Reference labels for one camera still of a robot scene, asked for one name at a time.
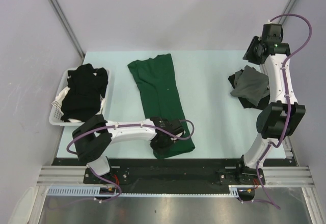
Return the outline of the green t shirt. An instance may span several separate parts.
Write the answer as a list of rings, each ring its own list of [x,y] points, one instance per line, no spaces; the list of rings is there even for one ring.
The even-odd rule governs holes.
[[[144,61],[136,60],[127,66],[139,89],[146,118],[156,117],[163,122],[185,119],[170,53]],[[158,159],[189,153],[195,149],[192,139],[172,139],[161,131],[157,132],[150,146]]]

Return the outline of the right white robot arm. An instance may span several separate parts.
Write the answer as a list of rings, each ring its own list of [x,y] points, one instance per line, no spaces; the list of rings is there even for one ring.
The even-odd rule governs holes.
[[[268,76],[270,100],[256,121],[257,136],[235,171],[235,179],[247,184],[262,177],[262,167],[271,148],[279,148],[291,136],[306,113],[294,94],[290,76],[290,47],[283,42],[280,24],[264,24],[260,37],[254,36],[244,60],[257,64]]]

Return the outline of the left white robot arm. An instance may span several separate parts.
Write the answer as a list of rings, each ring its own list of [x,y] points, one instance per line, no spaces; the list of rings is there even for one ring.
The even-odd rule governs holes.
[[[113,171],[104,152],[110,144],[126,141],[147,141],[154,151],[166,151],[179,140],[185,140],[185,130],[180,120],[169,121],[161,117],[150,117],[139,122],[113,122],[95,115],[81,124],[72,133],[70,147],[75,146],[79,162],[95,172],[101,183],[112,179]]]

